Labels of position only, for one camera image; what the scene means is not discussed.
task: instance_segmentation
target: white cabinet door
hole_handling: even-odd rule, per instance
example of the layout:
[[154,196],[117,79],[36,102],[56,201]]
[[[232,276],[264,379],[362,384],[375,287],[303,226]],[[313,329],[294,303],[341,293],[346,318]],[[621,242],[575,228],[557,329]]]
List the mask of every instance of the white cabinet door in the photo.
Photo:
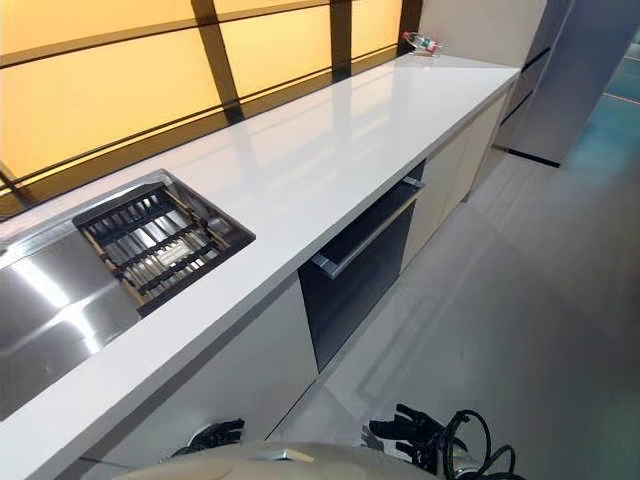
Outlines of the white cabinet door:
[[402,258],[403,270],[440,226],[442,211],[449,198],[469,131],[469,127],[465,128],[433,158],[427,160],[422,175],[422,181],[426,186],[413,209]]
[[159,406],[134,412],[141,421],[127,419],[84,456],[126,467],[153,465],[202,426],[237,418],[246,422],[243,442],[266,439],[318,373],[297,274],[276,290],[277,298],[237,337],[201,360],[203,366],[187,366],[195,373],[176,382]]
[[451,211],[458,206],[464,196],[471,190],[480,162],[482,162],[489,142],[497,128],[506,97],[507,94],[503,94],[471,123],[471,132],[458,166],[451,193],[442,212],[442,221],[449,216]]

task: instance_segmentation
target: kitchen counter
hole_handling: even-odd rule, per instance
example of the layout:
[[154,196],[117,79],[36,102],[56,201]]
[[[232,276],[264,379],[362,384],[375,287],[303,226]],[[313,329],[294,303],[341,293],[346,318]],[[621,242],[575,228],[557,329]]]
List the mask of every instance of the kitchen counter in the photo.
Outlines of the kitchen counter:
[[51,478],[517,78],[405,56],[133,165],[0,225],[9,237],[158,169],[256,240],[0,424],[3,478]]

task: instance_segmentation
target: sink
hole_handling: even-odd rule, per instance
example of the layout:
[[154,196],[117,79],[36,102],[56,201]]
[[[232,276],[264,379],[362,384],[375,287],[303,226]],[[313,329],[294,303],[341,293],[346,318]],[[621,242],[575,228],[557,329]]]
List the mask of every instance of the sink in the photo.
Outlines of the sink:
[[0,251],[0,420],[255,239],[165,171]]

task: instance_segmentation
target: gray tile floor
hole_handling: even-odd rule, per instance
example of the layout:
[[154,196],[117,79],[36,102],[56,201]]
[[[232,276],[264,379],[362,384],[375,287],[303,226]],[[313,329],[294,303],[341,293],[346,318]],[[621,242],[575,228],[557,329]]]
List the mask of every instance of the gray tile floor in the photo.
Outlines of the gray tile floor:
[[396,402],[478,410],[528,480],[640,478],[640,107],[603,97],[559,170],[505,156],[271,438],[357,445]]

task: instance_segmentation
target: black cable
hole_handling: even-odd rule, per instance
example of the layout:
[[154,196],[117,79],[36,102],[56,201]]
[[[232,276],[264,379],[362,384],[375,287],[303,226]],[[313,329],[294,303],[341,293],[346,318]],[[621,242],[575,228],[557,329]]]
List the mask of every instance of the black cable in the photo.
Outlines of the black cable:
[[[455,480],[455,472],[453,466],[453,439],[455,438],[456,432],[458,431],[458,428],[460,428],[460,425],[463,422],[469,422],[469,417],[476,418],[480,422],[480,425],[482,425],[486,446],[482,466],[477,472],[466,474],[464,476],[465,480],[524,480],[523,477],[513,473],[516,465],[516,452],[511,445],[504,445],[496,450],[493,454],[491,454],[491,433],[489,432],[489,426],[485,422],[484,418],[482,418],[479,413],[474,412],[473,410],[462,410],[457,412],[441,433],[440,440],[442,441],[442,467],[444,470],[445,479]],[[484,475],[484,473],[489,468],[491,468],[491,466],[498,460],[498,458],[500,458],[506,452],[511,453],[509,461],[509,471]]]

